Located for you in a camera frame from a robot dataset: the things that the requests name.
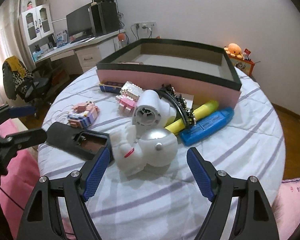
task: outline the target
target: cabinet glass panel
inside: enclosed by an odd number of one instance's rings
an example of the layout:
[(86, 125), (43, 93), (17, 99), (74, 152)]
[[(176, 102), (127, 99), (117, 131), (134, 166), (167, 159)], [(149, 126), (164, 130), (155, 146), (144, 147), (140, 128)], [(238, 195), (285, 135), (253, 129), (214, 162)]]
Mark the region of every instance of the cabinet glass panel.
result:
[(49, 32), (50, 31), (50, 26), (49, 26), (49, 21), (48, 21), (48, 16), (46, 14), (46, 9), (42, 8), (40, 10), (40, 18), (41, 18), (41, 24), (43, 28), (43, 32)]
[(35, 24), (34, 24), (34, 20), (33, 20), (33, 14), (28, 13), (25, 16), (25, 19), (26, 19), (26, 22), (27, 22), (27, 28), (28, 28), (28, 33), (29, 33), (30, 40), (33, 40), (37, 37), (37, 33), (35, 31)]

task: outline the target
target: blue gripper pad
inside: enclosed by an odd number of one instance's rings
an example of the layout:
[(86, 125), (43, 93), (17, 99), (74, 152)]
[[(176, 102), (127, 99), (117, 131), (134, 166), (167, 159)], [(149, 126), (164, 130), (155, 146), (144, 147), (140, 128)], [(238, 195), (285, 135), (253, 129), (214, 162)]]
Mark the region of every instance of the blue gripper pad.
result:
[(23, 117), (35, 113), (34, 106), (11, 107), (9, 110), (10, 118)]
[(82, 194), (85, 201), (95, 195), (109, 162), (110, 152), (108, 148), (105, 148), (85, 180), (85, 190)]
[(187, 163), (201, 191), (202, 196), (212, 202), (217, 193), (218, 185), (212, 163), (205, 161), (195, 147), (187, 152)]

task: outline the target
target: red mark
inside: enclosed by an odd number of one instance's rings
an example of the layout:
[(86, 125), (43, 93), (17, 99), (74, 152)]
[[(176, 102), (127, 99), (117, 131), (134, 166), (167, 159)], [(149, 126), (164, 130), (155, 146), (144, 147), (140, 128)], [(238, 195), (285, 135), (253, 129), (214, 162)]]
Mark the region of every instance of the red mark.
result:
[(134, 148), (131, 149), (124, 157), (127, 158), (129, 157), (132, 153), (134, 152)]

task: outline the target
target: yellow tube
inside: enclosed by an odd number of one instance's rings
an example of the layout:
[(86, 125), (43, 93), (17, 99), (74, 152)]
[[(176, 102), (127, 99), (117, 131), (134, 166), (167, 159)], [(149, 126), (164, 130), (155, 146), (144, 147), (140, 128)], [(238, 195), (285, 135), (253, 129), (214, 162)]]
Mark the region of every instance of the yellow tube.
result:
[[(208, 116), (215, 112), (219, 107), (219, 103), (217, 101), (211, 100), (204, 105), (200, 106), (199, 108), (195, 109), (193, 113), (195, 114), (195, 118), (198, 120)], [(178, 132), (182, 131), (185, 127), (182, 119), (175, 121), (174, 123), (165, 127), (170, 132), (177, 134)]]

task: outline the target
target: open box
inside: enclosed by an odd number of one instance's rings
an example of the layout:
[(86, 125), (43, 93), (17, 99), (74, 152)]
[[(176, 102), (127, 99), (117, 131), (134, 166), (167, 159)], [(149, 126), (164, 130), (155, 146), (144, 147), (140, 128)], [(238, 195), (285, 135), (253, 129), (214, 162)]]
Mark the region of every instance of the open box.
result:
[(131, 81), (143, 89), (171, 84), (194, 95), (194, 104), (216, 100), (235, 107), (241, 82), (223, 48), (168, 39), (140, 39), (97, 64), (100, 82)]

